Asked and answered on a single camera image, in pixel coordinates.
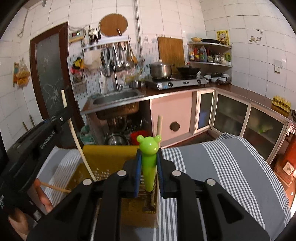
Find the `pink cabinet door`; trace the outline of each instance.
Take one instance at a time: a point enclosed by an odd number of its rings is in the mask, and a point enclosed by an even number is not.
[[[192,92],[178,93],[166,97],[156,98],[152,99],[151,102],[154,135],[156,135],[158,115],[163,116],[161,134],[162,141],[166,141],[189,132]]]

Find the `gas stove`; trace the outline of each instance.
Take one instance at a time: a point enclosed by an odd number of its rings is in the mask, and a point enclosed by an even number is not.
[[[207,81],[204,78],[197,78],[196,76],[171,77],[168,79],[151,79],[146,80],[146,85],[153,89],[164,90],[170,88],[177,88],[191,85],[206,85]]]

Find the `green bear-shaped handle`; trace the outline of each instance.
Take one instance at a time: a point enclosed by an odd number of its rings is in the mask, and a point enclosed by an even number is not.
[[[144,176],[145,189],[148,192],[153,191],[154,179],[156,175],[156,153],[159,149],[158,143],[161,141],[161,136],[143,137],[138,136],[137,141],[140,143],[142,152],[142,172]]]

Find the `screw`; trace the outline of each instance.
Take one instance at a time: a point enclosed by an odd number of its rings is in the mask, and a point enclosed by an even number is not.
[[[120,170],[117,172],[117,175],[120,177],[124,177],[126,175],[126,171],[125,170]]]
[[[91,185],[92,181],[90,179],[84,179],[82,183],[85,186],[89,186],[89,185]]]
[[[179,177],[179,176],[181,176],[181,172],[178,170],[174,170],[174,171],[172,171],[172,175],[175,177]]]
[[[210,185],[210,186],[214,186],[216,184],[216,181],[214,179],[210,178],[210,179],[207,180],[207,184]]]

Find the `faucet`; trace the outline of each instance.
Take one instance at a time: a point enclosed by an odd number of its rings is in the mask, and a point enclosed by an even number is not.
[[[110,65],[112,66],[113,68],[113,73],[114,73],[114,79],[115,79],[115,84],[116,84],[116,91],[120,91],[120,87],[122,87],[122,85],[119,85],[118,84],[118,81],[117,81],[117,74],[116,74],[116,71],[115,71],[115,64],[114,64],[114,61],[112,59],[109,59],[108,61],[108,64],[107,64],[107,70],[106,70],[106,77],[111,77],[111,71],[110,71]]]

